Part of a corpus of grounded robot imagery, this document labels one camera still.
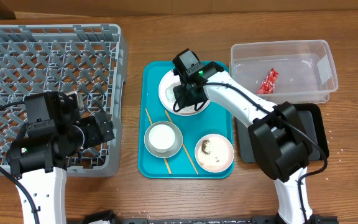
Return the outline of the large white plate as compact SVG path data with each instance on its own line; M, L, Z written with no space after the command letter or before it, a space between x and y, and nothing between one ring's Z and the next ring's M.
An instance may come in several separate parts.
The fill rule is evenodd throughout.
M188 106L181 109L179 112L174 112L173 105L175 102L175 96L173 92L173 88L180 84L180 78L173 74L173 70L168 71L161 79L160 84L158 86L158 97L160 98L163 106L173 114L180 116L191 116L205 110L210 101L208 100L205 104L199 103L197 106L201 106L201 108L196 111L194 106Z

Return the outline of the wooden chopstick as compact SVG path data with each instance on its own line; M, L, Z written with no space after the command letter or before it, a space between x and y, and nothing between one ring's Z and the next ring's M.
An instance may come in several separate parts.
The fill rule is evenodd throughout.
M148 120L149 120L150 125L152 125L152 124L153 124L153 121L152 121L152 119L151 119L151 117L150 117L150 114L149 114L149 111L148 111L147 108L145 108L145 112L146 112L146 115L147 115L147 117L148 117ZM172 174L172 170L171 170L171 168L170 168L170 166L169 166L169 163L168 163L167 159L164 158L163 160L164 160L164 163L165 163L165 165L166 165L166 168L167 168L167 170L168 170L169 175L171 175L171 174Z
M165 114L166 114L166 116L167 116L169 122L173 123L173 121L172 121L172 119L171 119L171 117L170 117L170 115L169 115L169 112L168 112L167 110L165 110ZM196 172L196 175L199 175L199 172L198 172L198 170L197 170L197 168L196 168L196 166L195 166L195 163L193 162L193 159L192 159L192 157L190 156L190 153L188 152L187 147L185 146L184 143L182 144L182 148L184 149L184 151L185 151L185 153L186 153L186 155L187 155L187 157L188 157L188 160L190 161L192 167L194 168L194 170L195 170L195 172Z

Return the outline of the brown food scrap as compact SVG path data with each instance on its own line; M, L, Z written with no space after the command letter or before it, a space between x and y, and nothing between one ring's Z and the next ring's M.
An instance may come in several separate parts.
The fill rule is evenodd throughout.
M210 154L210 150L208 149L209 143L210 143L209 140L204 140L204 141L202 142L202 145L201 145L201 151L202 151L204 154L207 154L207 155Z

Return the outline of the grey bowl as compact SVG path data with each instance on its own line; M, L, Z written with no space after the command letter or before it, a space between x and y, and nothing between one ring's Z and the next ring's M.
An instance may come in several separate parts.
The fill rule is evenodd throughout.
M173 129L173 131L175 133L176 140L175 140L173 146L167 152L157 152L155 150L155 148L149 142L149 132L154 126L156 126L158 124L166 124L166 125L168 125L169 127L171 127ZM146 149L153 156L158 157L158 158L163 158L163 159L164 158L169 158L169 157L172 157L175 154L177 154L179 152L179 150L181 149L182 144L183 144L183 135L182 135L180 129L176 125L174 125L173 123L171 123L169 121L159 121L159 122L156 122L156 123L152 124L149 128L147 128L147 130L145 132L145 135L144 135L144 144L145 144Z

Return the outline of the white paper cup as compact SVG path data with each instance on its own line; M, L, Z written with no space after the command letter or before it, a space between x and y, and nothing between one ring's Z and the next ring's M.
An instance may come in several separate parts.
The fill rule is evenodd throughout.
M167 152L175 140L173 129L166 124L158 124L149 132L149 142L157 152Z

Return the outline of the small pink bowl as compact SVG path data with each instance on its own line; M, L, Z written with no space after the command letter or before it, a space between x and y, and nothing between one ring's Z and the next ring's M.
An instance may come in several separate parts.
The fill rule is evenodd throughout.
M210 154L201 151L204 140L209 140ZM234 160L234 148L231 142L220 134L207 134L196 144L195 158L198 165L207 172L218 173L227 170Z

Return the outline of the red snack wrapper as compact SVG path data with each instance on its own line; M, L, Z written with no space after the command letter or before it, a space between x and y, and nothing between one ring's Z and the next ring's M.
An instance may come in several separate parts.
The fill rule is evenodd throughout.
M263 80L260 88L257 91L257 94L271 94L275 89L275 81L278 77L279 73L272 68L265 79Z

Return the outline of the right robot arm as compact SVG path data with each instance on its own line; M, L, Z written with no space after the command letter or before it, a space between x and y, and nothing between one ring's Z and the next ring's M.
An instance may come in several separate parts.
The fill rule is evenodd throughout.
M274 180L278 216L285 223L310 223L313 214L302 192L313 147L296 108L263 100L232 79L216 62L174 60L180 84L173 89L173 110L211 101L247 126L254 159Z

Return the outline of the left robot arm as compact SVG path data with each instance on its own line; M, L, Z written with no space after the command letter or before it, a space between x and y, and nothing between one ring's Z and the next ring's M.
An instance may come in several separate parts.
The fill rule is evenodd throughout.
M81 117L82 96L51 91L24 98L24 123L6 154L25 223L66 223L67 157L115 138L108 114Z

